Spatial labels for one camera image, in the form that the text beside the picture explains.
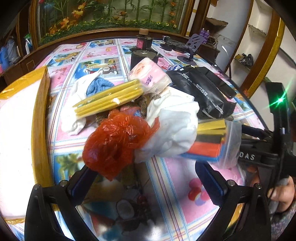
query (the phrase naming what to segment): green light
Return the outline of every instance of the green light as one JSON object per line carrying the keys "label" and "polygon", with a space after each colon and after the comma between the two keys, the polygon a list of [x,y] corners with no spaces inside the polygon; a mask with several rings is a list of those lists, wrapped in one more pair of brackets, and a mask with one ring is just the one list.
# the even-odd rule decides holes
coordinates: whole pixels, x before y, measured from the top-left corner
{"label": "green light", "polygon": [[282,103],[284,100],[285,100],[285,95],[286,95],[286,92],[284,92],[284,94],[281,96],[281,98],[278,98],[278,100],[277,101],[275,101],[275,102],[273,102],[272,104],[270,104],[270,106],[272,106],[272,105],[276,105],[276,106],[278,106],[280,103]]}

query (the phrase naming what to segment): bottle cap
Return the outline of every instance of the bottle cap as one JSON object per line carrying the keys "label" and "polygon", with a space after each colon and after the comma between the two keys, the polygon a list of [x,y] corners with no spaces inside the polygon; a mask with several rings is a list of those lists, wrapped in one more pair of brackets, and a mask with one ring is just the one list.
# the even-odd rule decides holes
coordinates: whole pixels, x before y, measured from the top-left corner
{"label": "bottle cap", "polygon": [[149,30],[146,28],[140,28],[139,30],[139,34],[141,35],[148,35],[148,33],[149,33]]}

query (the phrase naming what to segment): metal screw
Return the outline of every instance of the metal screw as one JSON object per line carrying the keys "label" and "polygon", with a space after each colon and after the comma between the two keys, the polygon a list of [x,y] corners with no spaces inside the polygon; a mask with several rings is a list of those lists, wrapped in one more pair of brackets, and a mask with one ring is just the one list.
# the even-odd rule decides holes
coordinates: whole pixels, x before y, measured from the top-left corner
{"label": "metal screw", "polygon": [[233,187],[233,186],[235,185],[235,181],[233,181],[233,180],[228,180],[228,181],[227,181],[227,184],[228,184],[229,186]]}
{"label": "metal screw", "polygon": [[262,185],[260,183],[256,183],[255,184],[255,187],[257,187],[258,189],[261,189],[262,188]]}
{"label": "metal screw", "polygon": [[35,184],[35,185],[33,186],[33,188],[34,188],[35,190],[37,190],[39,187],[40,187],[40,184]]}
{"label": "metal screw", "polygon": [[62,180],[59,182],[60,186],[64,187],[68,184],[68,181],[67,180]]}

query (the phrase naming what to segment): red plastic bag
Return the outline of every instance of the red plastic bag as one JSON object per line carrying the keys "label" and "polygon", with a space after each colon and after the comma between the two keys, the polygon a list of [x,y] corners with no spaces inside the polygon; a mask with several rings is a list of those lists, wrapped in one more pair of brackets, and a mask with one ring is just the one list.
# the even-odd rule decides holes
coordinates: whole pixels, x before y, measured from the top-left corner
{"label": "red plastic bag", "polygon": [[134,149],[143,147],[160,126],[158,118],[151,128],[143,118],[133,116],[138,109],[112,110],[85,143],[85,165],[110,181],[132,163]]}

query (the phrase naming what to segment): human hand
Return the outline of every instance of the human hand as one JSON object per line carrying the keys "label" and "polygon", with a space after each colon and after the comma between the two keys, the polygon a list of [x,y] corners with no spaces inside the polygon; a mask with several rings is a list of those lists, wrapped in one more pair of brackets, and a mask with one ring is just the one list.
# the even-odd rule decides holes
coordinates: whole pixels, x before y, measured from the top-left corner
{"label": "human hand", "polygon": [[279,202],[279,206],[277,208],[277,212],[282,213],[286,211],[293,202],[295,197],[295,187],[292,177],[289,177],[288,184],[286,186],[277,186],[275,187],[274,192],[272,193],[273,188],[271,188],[267,196],[270,197],[271,200]]}

